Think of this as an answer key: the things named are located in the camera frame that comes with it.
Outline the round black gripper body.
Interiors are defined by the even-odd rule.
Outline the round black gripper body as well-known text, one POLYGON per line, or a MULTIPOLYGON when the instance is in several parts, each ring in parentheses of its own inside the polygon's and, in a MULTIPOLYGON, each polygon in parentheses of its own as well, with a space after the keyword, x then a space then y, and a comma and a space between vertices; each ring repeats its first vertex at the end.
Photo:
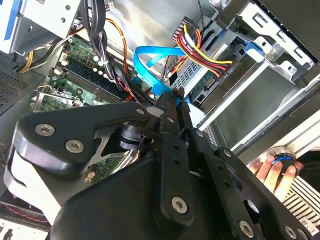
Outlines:
POLYGON ((164 134, 152 157, 76 194, 62 207, 52 240, 224 240, 215 193, 187 137, 164 134))

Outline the person's left hand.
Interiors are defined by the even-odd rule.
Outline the person's left hand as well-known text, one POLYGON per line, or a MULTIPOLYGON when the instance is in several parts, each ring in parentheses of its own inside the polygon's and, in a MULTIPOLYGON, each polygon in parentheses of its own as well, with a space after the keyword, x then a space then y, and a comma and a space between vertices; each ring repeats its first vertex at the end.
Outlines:
POLYGON ((284 174, 281 174, 283 164, 280 161, 273 163, 275 158, 268 156, 264 162, 256 159, 249 170, 264 184, 264 186, 283 202, 290 191, 296 173, 304 168, 300 162, 289 166, 284 174))

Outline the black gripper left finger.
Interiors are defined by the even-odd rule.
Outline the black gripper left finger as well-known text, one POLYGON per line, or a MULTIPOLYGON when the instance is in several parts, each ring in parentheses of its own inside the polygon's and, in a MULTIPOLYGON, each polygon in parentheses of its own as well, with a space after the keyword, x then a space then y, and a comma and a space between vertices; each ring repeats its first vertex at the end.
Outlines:
POLYGON ((135 102, 35 112, 15 125, 3 181, 11 194, 40 209, 53 224, 65 202, 86 188, 90 165, 137 150, 158 164, 157 209, 169 215, 170 191, 190 193, 187 143, 189 106, 172 92, 152 107, 135 102))

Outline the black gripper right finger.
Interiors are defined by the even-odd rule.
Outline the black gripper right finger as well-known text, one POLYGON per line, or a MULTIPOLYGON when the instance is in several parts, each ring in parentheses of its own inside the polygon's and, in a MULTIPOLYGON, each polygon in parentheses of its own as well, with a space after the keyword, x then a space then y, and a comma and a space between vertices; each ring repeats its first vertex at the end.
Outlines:
POLYGON ((190 108, 178 97, 178 120, 188 149, 195 156, 191 165, 203 171, 221 212, 218 228, 225 240, 309 240, 309 231, 227 148, 211 148, 202 131, 192 126, 190 108))

